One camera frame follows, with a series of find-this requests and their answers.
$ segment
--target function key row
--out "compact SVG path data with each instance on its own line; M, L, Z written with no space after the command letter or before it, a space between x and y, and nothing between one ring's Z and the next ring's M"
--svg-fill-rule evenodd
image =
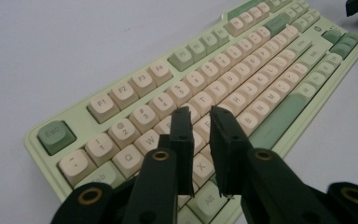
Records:
M225 28L232 36L238 36L268 16L269 6L266 3L259 3L257 6L242 12L238 17L231 19L225 25Z
M157 60L146 70L133 74L128 82L112 87L108 94L93 97L87 108L98 123L104 123L171 78L168 65Z
M203 59L229 41L228 33L223 27L218 27L201 36L198 40L176 50L168 61L180 72Z

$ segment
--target keycap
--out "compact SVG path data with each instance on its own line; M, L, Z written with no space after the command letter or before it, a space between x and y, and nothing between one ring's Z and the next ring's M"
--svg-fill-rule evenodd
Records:
M139 97L147 95L157 87L153 78L146 71L135 73L131 77L129 84Z
M190 88L183 81L179 81L171 85L167 89L167 93L171 96L177 106L186 103L193 96Z
M147 69L157 86L162 85L166 81L172 78L172 73L168 65L162 60L157 60L149 65Z
M202 154L197 154L193 159L193 180L201 187L214 173L213 164Z
M286 27L286 23L290 22L288 22L285 17L279 15L266 22L266 24L264 24L264 27L266 27L271 32L271 36L275 36L277 33L279 33Z
M72 186L97 168L84 149L78 149L66 155L60 160L59 167Z
M159 119L165 119L165 117L169 116L173 110L177 108L176 103L166 92L155 96L148 105L158 115Z
M142 134L133 143L144 155L150 150L157 148L159 140L159 134L153 129Z
M119 151L112 161L120 172L126 178L129 178L139 171L144 161L144 156L134 145L129 145Z
M104 123L120 111L107 94L93 97L89 101L87 109L99 123Z
M84 178L82 181L75 185L75 188L78 188L82 185L85 185L90 182L105 183L110 185L112 188L116 188L126 179L121 174L121 172L116 168L116 166L111 162L107 161L102 166L98 167L94 172Z
M128 82L119 83L112 87L109 96L120 110L125 109L139 99L135 90Z
M208 143L211 130L211 117L209 115L205 115L194 124L193 129L200 134L206 143Z
M195 63L206 56L206 48L199 40L189 43L186 48L190 51Z
M332 44L336 44L341 38L341 32L338 30L328 30L322 34L322 37Z
M194 62L188 49L179 49L175 51L170 58L168 58L168 61L180 72L187 69Z
M108 130L108 134L120 148L128 146L141 136L129 119L122 119L112 125Z
M37 133L37 137L50 156L76 140L75 135L65 122L59 120L54 120L43 126Z
M100 133L88 141L86 151L98 166L114 157L120 149L107 133Z
M204 223L212 220L215 214L223 207L227 199L220 197L219 189L211 181L207 181L196 197L188 202L190 209Z
M159 122L156 112L149 105L141 105L130 114L129 120L136 129L145 133Z

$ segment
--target black plastic mount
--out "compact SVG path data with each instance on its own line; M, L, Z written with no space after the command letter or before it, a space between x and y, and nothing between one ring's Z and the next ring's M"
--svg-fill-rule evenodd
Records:
M327 194L305 185L282 158L253 148L235 117L213 107L211 153L222 194L241 195L249 224L358 224L358 186L332 184Z

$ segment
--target green keycap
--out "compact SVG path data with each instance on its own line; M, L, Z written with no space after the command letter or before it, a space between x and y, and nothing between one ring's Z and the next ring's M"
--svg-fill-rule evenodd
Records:
M340 44L339 42L337 44L335 44L335 46L333 46L330 49L330 52L332 53L336 53L337 55L341 56L343 59L345 59L348 54L351 53L352 48L348 45L345 44Z
M112 188L116 188L124 183L124 181L126 181L126 178L121 174L118 168L116 168L116 166L111 161L107 161L78 184L76 184L75 188L91 182L101 182L112 186Z
M341 38L341 32L338 30L328 30L326 31L322 37L328 40L332 44L336 44L337 41Z
M301 57L298 59L299 63L307 66L308 69L311 69L317 62L319 62L327 49L321 44L314 45L310 47Z
M264 26L271 32L271 37L277 35L281 30L286 28L287 19L281 15L266 22Z
M219 27L219 28L214 29L213 34L217 38L217 42L219 43L219 47L222 47L223 45L225 45L229 41L228 32L223 27Z
M193 56L195 63L206 56L206 48L199 40L189 43L187 45L187 49L188 51L190 51L191 55Z
M251 134L252 145L272 149L307 103L302 95L288 95Z
M203 35L200 38L200 42L205 46L206 54L210 54L219 48L216 36L210 33Z
M287 49L290 49L296 56L299 56L303 54L311 45L312 39L307 35L301 35L289 46L287 46Z
M193 64L193 58L188 49L179 49L168 58L168 62L170 62L177 70L183 72Z
M259 4L260 1L257 0L251 0L243 5L240 5L237 8L232 9L231 11L229 11L227 13L227 20L231 21L231 19L240 16L240 14L242 12L248 11L249 9L251 9L251 7L255 7L257 6L257 4Z
M266 1L267 5L269 6L269 11L270 12L276 12L279 9L281 9L282 7L286 6L287 4L289 4L291 2L291 0L268 0Z
M356 43L358 43L358 34L354 33L354 32L349 32L346 33L344 36L342 36L343 38L351 38L354 39L356 41Z
M75 135L66 126L65 122L59 120L43 126L37 133L37 137L50 156L76 140Z

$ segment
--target sage green keycap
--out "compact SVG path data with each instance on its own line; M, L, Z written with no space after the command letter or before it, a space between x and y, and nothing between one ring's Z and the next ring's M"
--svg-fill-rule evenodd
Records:
M217 38L217 43L219 44L219 47L222 47L225 45L228 41L228 32L225 28L219 27L213 30L214 36Z
M252 145L272 149L307 103L302 95L288 95L251 134Z
M201 222L209 223L226 202L226 198L220 197L217 186L207 181L187 205Z
M310 24L303 18L298 18L292 25L296 27L300 33L304 33L304 31L310 27Z
M101 182L112 186L112 188L116 188L124 183L124 181L126 181L126 178L121 174L118 168L111 161L107 161L76 184L75 188L91 182Z
M338 30L328 30L324 32L322 37L328 40L332 44L336 44L338 40L341 38L341 32Z
M240 5L239 7L232 9L227 13L227 20L231 21L231 19L240 16L242 12L248 11L249 9L251 9L251 7L257 6L259 2L260 1L257 0L251 0L243 5Z
M307 35L301 35L293 41L287 49L290 49L297 57L312 45L312 39Z
M308 69L311 69L327 52L324 45L317 44L310 47L301 57L298 59L298 63L304 64Z
M199 40L189 43L187 45L187 49L193 56L194 63L198 62L206 56L206 48Z
M297 13L292 8L287 8L281 14L286 20L287 23L292 23L297 18Z
M351 53L352 48L348 45L345 44L340 44L339 42L337 44L335 44L335 46L333 46L330 49L330 52L332 53L336 53L337 55L341 56L343 59L345 59L348 54Z
M281 30L286 28L288 20L282 15L276 16L274 19L266 22L264 26L271 32L271 37L277 35Z
M178 212L177 224L202 224L202 222L200 222L196 215L194 215L194 213L187 206L184 206Z
M188 49L179 49L175 51L168 61L180 72L185 71L189 66L191 66L194 61Z
M339 41L339 44L344 44L344 45L348 45L350 48L354 48L357 44L356 40L352 39L352 38L347 38L347 37L342 37Z
M342 36L343 38L351 38L356 40L356 43L358 43L358 34L354 33L354 32L349 32L346 33L344 36Z
M76 140L69 127L66 126L64 121L60 120L54 120L43 126L37 133L37 137L50 156Z
M266 1L267 5L269 6L269 11L270 12L276 12L279 9L281 9L282 7L286 6L287 4L289 4L291 2L291 0L268 0Z
M205 46L206 54L210 54L219 48L219 43L217 42L216 36L211 33L203 35L200 38L200 42Z

